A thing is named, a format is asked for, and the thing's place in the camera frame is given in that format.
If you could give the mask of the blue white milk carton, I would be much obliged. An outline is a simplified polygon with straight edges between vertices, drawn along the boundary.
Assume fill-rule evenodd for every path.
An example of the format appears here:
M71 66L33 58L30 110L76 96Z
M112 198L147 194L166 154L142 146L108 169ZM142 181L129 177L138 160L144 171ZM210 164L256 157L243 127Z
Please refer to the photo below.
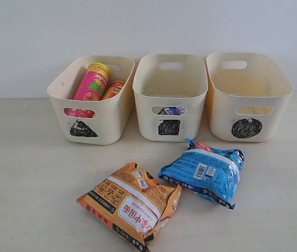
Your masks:
M181 116L185 114L186 109L184 107L164 107L158 114L167 116Z

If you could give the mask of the yellow chips can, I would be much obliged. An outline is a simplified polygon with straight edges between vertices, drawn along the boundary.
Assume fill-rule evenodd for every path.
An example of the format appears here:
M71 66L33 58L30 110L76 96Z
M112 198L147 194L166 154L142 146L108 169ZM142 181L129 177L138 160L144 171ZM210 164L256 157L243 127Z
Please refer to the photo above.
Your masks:
M114 96L116 96L117 94L119 94L121 92L121 90L123 89L123 87L125 86L125 82L120 81L120 80L115 80L112 81L108 87L108 89L105 91L105 94L102 98L102 100L107 100L110 99Z

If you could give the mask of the pink chips can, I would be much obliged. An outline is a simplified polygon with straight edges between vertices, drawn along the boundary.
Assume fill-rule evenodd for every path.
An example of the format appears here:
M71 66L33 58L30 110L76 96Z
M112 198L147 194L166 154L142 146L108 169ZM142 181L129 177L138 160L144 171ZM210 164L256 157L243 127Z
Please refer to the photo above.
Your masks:
M100 62L93 62L87 68L87 72L77 88L73 100L101 100L110 77L111 70L107 65Z

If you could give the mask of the blue noodle packet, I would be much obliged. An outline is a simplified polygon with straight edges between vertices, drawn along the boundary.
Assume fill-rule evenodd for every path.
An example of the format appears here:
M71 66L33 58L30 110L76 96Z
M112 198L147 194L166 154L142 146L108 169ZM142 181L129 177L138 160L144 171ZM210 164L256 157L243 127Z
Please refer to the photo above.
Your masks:
M161 168L160 179L182 186L228 209L240 182L244 152L222 150L203 142L187 139L188 149L169 165Z

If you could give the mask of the cream bin with square mark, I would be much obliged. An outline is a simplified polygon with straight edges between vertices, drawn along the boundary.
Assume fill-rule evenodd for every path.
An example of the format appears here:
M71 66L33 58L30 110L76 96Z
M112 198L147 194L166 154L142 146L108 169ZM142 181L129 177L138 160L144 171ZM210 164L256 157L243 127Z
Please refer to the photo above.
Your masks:
M141 58L132 85L140 134L152 141L183 142L197 136L208 91L203 58L153 54ZM160 115L184 107L183 115Z

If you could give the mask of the cream bin with triangle mark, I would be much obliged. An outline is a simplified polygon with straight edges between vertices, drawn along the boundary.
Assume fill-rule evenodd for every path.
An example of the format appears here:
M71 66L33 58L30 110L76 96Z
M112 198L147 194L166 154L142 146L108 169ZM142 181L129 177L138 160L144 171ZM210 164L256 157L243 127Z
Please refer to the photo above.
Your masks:
M111 68L111 81L125 86L114 97L79 101L73 96L87 68L100 62ZM47 93L65 138L72 142L107 145L120 139L135 105L132 90L135 61L127 57L90 55L74 60L48 86Z

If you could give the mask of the orange noodle packet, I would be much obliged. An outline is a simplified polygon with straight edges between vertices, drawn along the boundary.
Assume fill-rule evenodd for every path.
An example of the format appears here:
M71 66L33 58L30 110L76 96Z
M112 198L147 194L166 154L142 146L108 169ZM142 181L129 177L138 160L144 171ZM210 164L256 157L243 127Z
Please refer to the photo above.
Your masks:
M181 186L159 184L151 174L127 163L77 199L122 239L138 251L148 244L174 215Z

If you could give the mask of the cream bin with circle mark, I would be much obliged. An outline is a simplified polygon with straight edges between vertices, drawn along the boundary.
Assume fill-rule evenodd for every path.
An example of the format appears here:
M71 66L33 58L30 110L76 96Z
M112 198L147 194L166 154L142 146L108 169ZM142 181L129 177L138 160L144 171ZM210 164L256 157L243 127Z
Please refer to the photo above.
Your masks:
M211 132L232 142L271 139L293 92L279 66L254 52L210 54L206 65Z

